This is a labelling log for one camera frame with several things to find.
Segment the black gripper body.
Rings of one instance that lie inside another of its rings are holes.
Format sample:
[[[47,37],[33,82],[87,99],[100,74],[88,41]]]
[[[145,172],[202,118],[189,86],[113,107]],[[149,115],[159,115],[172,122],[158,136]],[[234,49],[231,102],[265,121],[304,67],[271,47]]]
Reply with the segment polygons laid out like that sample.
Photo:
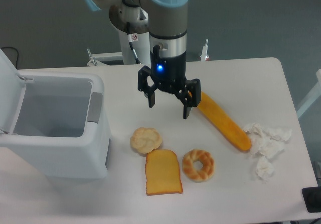
[[[174,95],[184,90],[186,52],[175,57],[162,57],[160,45],[155,45],[150,55],[151,78],[157,88]]]

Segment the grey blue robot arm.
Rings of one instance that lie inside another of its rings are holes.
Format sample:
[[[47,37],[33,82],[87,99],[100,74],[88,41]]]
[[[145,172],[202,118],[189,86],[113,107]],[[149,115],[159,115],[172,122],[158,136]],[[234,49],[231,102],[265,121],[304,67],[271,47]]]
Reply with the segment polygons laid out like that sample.
[[[199,79],[187,80],[186,45],[188,0],[86,0],[96,10],[118,6],[128,34],[145,24],[149,32],[150,66],[138,72],[138,90],[155,105],[155,91],[173,94],[184,106],[186,119],[201,101]]]

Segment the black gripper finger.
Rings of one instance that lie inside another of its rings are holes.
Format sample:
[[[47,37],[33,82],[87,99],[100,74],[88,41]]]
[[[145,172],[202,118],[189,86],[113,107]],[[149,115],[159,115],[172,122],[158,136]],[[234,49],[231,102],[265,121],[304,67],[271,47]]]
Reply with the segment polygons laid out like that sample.
[[[150,77],[154,84],[149,86],[148,77]],[[138,90],[144,92],[146,98],[148,98],[149,108],[153,108],[155,105],[155,91],[158,89],[160,83],[160,78],[153,74],[152,69],[148,66],[144,66],[138,72]]]
[[[199,79],[184,79],[175,86],[175,96],[183,104],[183,118],[186,119],[193,107],[201,101],[201,83]]]

